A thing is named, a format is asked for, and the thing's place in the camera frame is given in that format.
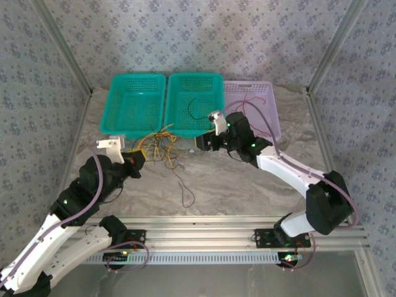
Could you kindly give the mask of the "teal mesh plastic basket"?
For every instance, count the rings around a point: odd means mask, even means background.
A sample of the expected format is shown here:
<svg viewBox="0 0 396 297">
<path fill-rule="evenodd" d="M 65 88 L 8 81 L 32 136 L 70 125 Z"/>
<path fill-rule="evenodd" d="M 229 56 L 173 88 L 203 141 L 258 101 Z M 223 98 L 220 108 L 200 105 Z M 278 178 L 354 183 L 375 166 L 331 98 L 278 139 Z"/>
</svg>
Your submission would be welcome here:
<svg viewBox="0 0 396 297">
<path fill-rule="evenodd" d="M 120 74 L 113 77 L 100 131 L 138 139 L 161 129 L 166 77 L 163 74 Z"/>
<path fill-rule="evenodd" d="M 223 77 L 210 72 L 169 76 L 164 126 L 174 135 L 194 138 L 213 129 L 208 114 L 225 107 Z"/>
</svg>

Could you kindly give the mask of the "lavender perforated plastic basket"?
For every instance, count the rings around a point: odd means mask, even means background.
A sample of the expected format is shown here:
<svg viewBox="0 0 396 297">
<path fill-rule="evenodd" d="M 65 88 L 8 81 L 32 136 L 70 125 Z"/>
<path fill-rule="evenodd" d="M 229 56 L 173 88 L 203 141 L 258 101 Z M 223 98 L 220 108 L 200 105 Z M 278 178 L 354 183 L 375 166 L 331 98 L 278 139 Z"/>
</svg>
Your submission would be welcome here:
<svg viewBox="0 0 396 297">
<path fill-rule="evenodd" d="M 241 111 L 248 118 L 255 136 L 270 141 L 282 136 L 273 86 L 265 81 L 223 82 L 225 114 Z"/>
</svg>

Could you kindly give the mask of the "black controller board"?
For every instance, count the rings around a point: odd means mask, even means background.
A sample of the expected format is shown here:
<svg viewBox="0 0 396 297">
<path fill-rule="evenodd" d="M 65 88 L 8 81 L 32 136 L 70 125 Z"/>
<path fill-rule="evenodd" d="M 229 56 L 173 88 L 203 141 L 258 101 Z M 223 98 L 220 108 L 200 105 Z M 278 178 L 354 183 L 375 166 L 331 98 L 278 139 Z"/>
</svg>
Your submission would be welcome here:
<svg viewBox="0 0 396 297">
<path fill-rule="evenodd" d="M 108 268 L 112 270 L 119 270 L 123 268 L 127 260 L 128 253 L 126 251 L 106 252 L 102 255 L 102 261 Z"/>
<path fill-rule="evenodd" d="M 303 256 L 298 253 L 279 252 L 278 258 L 280 262 L 277 266 L 283 269 L 294 269 L 298 262 L 303 259 Z"/>
</svg>

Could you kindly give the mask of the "aluminium side rail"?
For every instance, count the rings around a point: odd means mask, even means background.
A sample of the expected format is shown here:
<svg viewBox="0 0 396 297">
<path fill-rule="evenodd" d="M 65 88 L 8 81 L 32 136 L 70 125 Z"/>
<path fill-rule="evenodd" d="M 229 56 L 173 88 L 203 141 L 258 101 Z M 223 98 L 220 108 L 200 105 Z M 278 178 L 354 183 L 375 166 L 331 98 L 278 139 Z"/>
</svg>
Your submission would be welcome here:
<svg viewBox="0 0 396 297">
<path fill-rule="evenodd" d="M 72 164 L 73 164 L 73 161 L 74 161 L 74 156 L 75 156 L 76 151 L 77 151 L 77 144 L 78 144 L 78 141 L 79 141 L 79 137 L 80 137 L 80 133 L 81 133 L 82 127 L 84 125 L 84 121 L 85 121 L 85 117 L 86 117 L 86 114 L 87 114 L 87 109 L 88 109 L 88 106 L 89 106 L 89 103 L 90 103 L 90 99 L 92 97 L 92 93 L 93 93 L 93 90 L 90 89 L 88 94 L 87 94 L 87 99 L 86 99 L 84 108 L 82 110 L 81 117 L 79 119 L 79 124 L 77 126 L 76 133 L 74 135 L 74 141 L 73 141 L 73 144 L 72 144 L 72 147 L 71 147 L 71 151 L 70 151 L 69 157 L 67 159 L 66 168 L 65 168 L 64 174 L 62 176 L 62 180 L 61 180 L 60 186 L 59 186 L 60 190 L 63 190 L 65 188 L 66 183 L 67 183 L 67 179 L 68 179 L 68 176 L 69 176 L 69 173 L 70 173 L 70 170 L 72 168 Z"/>
<path fill-rule="evenodd" d="M 339 172 L 334 161 L 332 149 L 330 147 L 327 133 L 321 120 L 315 98 L 308 92 L 306 88 L 302 88 L 302 91 L 304 93 L 304 99 L 306 100 L 306 104 L 311 115 L 311 121 L 317 135 L 317 140 L 323 156 L 326 170 L 335 170 Z M 334 229 L 333 232 L 331 232 L 331 234 L 329 234 L 328 236 L 324 236 L 318 232 L 314 232 L 313 236 L 319 239 L 332 239 L 337 245 L 341 247 L 341 250 L 346 251 L 351 249 L 354 251 L 368 251 L 370 250 L 370 245 L 366 237 L 364 227 L 360 224 L 352 226 L 355 218 L 356 214 L 352 213 L 339 227 L 336 227 L 336 229 Z"/>
</svg>

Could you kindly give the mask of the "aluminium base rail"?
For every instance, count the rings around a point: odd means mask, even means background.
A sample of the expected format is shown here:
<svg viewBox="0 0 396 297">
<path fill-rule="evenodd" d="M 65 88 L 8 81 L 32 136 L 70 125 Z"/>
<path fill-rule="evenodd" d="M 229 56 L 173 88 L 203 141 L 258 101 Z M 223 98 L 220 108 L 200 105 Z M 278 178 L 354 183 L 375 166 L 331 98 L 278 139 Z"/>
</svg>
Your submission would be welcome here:
<svg viewBox="0 0 396 297">
<path fill-rule="evenodd" d="M 152 251 L 252 251 L 253 231 L 270 228 L 279 216 L 162 216 L 120 217 L 130 229 L 143 229 Z M 324 236 L 313 234 L 316 249 L 358 251 L 370 248 L 362 226 L 336 229 Z"/>
</svg>

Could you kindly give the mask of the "aluminium corner post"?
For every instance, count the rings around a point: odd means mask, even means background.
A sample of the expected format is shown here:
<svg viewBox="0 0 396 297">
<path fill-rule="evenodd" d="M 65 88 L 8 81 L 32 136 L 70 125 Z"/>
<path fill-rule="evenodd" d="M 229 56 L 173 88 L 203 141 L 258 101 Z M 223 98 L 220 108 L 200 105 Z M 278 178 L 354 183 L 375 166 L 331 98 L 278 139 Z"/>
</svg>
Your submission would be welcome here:
<svg viewBox="0 0 396 297">
<path fill-rule="evenodd" d="M 317 89 L 320 87 L 367 2 L 368 0 L 351 0 L 344 16 L 341 18 L 337 30 L 324 51 L 324 55 L 321 58 L 315 73 L 312 75 L 312 78 L 306 87 L 308 94 L 315 94 Z"/>
<path fill-rule="evenodd" d="M 47 29 L 51 38 L 53 39 L 60 55 L 64 59 L 68 69 L 71 74 L 74 76 L 77 81 L 79 87 L 86 93 L 91 94 L 92 88 L 88 83 L 88 80 L 85 78 L 84 73 L 82 72 L 78 62 L 76 61 L 70 46 L 67 44 L 66 39 L 64 38 L 61 30 L 56 23 L 55 18 L 52 16 L 48 6 L 46 5 L 44 0 L 30 0 L 32 6 L 36 10 L 39 18 L 43 22 L 43 25 Z"/>
</svg>

